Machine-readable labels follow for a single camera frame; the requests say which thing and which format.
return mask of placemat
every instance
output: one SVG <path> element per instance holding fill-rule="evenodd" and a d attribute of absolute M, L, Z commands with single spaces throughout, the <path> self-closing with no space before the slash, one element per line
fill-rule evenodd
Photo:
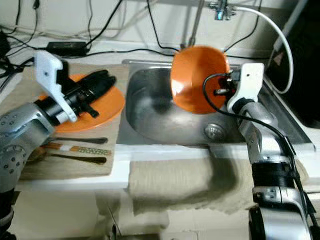
<path fill-rule="evenodd" d="M 115 76 L 115 86 L 126 95 L 129 68 L 127 65 L 86 65 L 70 64 L 69 74 L 89 74 L 91 72 L 107 69 Z M 44 91 L 35 80 L 33 68 L 25 68 L 21 82 L 0 104 L 0 115 L 27 102 L 34 102 Z M 20 180 L 48 180 L 48 179 L 74 179 L 82 177 L 107 176 L 111 173 L 115 153 L 115 144 L 118 137 L 121 114 L 110 122 L 91 130 L 77 133 L 59 133 L 57 137 L 70 138 L 99 138 L 107 137 L 106 144 L 81 143 L 77 141 L 57 141 L 68 145 L 82 146 L 89 148 L 110 150 L 111 155 L 107 156 L 104 164 L 83 162 L 79 160 L 47 156 L 42 161 L 27 164 L 21 173 Z M 94 157 L 89 153 L 67 152 L 47 149 L 48 153 L 59 153 L 63 155 Z"/>

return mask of dish towel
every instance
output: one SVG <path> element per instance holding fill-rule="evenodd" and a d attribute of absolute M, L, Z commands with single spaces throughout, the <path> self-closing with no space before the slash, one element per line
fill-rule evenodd
<path fill-rule="evenodd" d="M 308 174 L 297 161 L 302 183 Z M 248 159 L 216 158 L 133 161 L 129 194 L 135 215 L 165 210 L 210 208 L 232 214 L 255 203 Z"/>

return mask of cloth mat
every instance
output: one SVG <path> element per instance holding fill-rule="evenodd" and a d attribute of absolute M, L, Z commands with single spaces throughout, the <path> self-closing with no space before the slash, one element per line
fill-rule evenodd
<path fill-rule="evenodd" d="M 297 161 L 302 183 L 308 174 Z M 248 159 L 215 158 L 133 161 L 129 193 L 134 214 L 210 208 L 232 214 L 255 203 Z"/>
<path fill-rule="evenodd" d="M 127 83 L 129 76 L 129 68 L 127 65 L 85 65 L 85 64 L 70 64 L 69 74 L 89 74 L 91 72 L 107 69 L 111 75 L 116 76 L 117 82 L 115 86 L 126 95 Z M 35 72 L 33 68 L 25 68 L 22 74 L 21 82 L 16 88 L 3 100 L 0 104 L 0 115 L 16 108 L 27 102 L 34 102 L 38 96 L 43 94 L 43 90 L 35 80 Z M 66 159 L 61 157 L 47 156 L 42 161 L 26 164 L 21 173 L 20 180 L 36 180 L 36 179 L 74 179 L 81 177 L 96 177 L 106 176 L 111 173 L 113 159 L 115 153 L 115 144 L 118 137 L 119 124 L 121 115 L 117 116 L 112 121 L 103 124 L 94 129 L 77 132 L 77 133 L 57 133 L 56 137 L 70 138 L 99 138 L 107 137 L 106 144 L 97 145 L 90 143 L 82 143 L 77 141 L 61 142 L 68 145 L 82 146 L 89 148 L 98 148 L 110 150 L 112 154 L 107 157 L 106 163 L 98 165 L 90 162 L 79 160 Z M 94 154 L 67 152 L 60 150 L 47 149 L 49 153 L 57 153 L 71 156 L 94 157 Z"/>

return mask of white countertop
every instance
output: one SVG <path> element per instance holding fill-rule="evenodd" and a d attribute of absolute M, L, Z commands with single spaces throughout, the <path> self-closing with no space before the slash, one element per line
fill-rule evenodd
<path fill-rule="evenodd" d="M 11 61 L 19 64 L 32 56 L 32 50 L 22 51 Z M 132 53 L 108 53 L 95 55 L 79 59 L 68 59 L 70 63 L 91 64 L 91 65 L 112 65 L 121 64 L 124 59 L 150 60 L 150 61 L 172 61 L 172 57 L 162 56 L 150 52 L 132 52 Z M 252 60 L 229 58 L 230 64 L 242 64 L 252 62 Z M 0 95 L 0 101 L 6 94 L 14 88 L 21 80 L 22 75 L 17 74 L 7 86 L 6 92 Z M 311 139 L 316 147 L 316 151 L 297 151 L 299 160 L 304 165 L 309 180 L 305 185 L 305 190 L 320 191 L 320 129 L 309 128 L 300 123 L 300 121 L 291 113 L 300 127 Z M 114 162 L 112 172 L 109 176 L 83 177 L 77 179 L 64 180 L 32 180 L 20 181 L 16 187 L 19 191 L 85 191 L 102 189 L 125 189 L 128 187 L 130 174 L 130 161 L 150 160 L 174 160 L 174 159 L 196 159 L 205 156 L 205 149 L 188 148 L 180 145 L 121 145 L 115 146 Z M 219 152 L 220 157 L 230 157 L 248 160 L 247 150 L 243 147 L 233 147 L 228 152 Z"/>

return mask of stainless steel sink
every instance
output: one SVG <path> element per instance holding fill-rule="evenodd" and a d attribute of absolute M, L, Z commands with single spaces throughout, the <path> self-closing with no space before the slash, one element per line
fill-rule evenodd
<path fill-rule="evenodd" d="M 130 65 L 126 105 L 117 143 L 180 144 L 243 143 L 234 118 L 220 113 L 194 114 L 173 102 L 168 62 L 126 60 Z M 259 100 L 273 112 L 294 144 L 311 143 L 276 97 L 263 87 Z"/>

